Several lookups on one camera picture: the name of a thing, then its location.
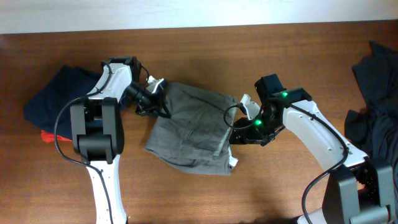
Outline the grey shorts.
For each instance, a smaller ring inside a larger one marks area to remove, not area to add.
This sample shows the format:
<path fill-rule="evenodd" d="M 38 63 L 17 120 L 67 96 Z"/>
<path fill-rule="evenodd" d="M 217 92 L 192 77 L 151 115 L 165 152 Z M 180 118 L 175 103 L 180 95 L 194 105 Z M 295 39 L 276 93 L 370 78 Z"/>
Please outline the grey shorts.
<path fill-rule="evenodd" d="M 184 173 L 230 175 L 236 97 L 171 83 L 165 99 L 171 117 L 157 118 L 144 149 Z"/>

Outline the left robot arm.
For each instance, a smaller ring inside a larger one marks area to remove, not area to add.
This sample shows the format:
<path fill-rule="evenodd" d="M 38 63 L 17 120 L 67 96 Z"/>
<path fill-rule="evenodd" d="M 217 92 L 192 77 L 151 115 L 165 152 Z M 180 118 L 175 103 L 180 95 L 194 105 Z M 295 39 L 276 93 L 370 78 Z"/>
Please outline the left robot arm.
<path fill-rule="evenodd" d="M 170 118 L 165 105 L 167 81 L 148 75 L 136 57 L 113 57 L 102 62 L 103 74 L 95 87 L 70 107 L 75 152 L 87 168 L 93 188 L 97 223 L 126 224 L 119 183 L 124 150 L 121 104 L 127 99 L 141 116 Z"/>

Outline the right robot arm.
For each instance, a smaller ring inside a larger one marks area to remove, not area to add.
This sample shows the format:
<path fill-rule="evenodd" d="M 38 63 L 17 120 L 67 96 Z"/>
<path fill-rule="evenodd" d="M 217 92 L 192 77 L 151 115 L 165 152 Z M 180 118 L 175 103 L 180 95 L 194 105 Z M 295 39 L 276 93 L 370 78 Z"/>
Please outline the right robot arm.
<path fill-rule="evenodd" d="M 235 108 L 244 117 L 226 125 L 230 144 L 265 146 L 284 129 L 295 134 L 323 172 L 302 195 L 302 215 L 294 223 L 394 223 L 392 167 L 352 145 L 320 112 L 303 89 L 284 88 L 276 74 L 254 87 L 260 103 L 245 94 Z"/>

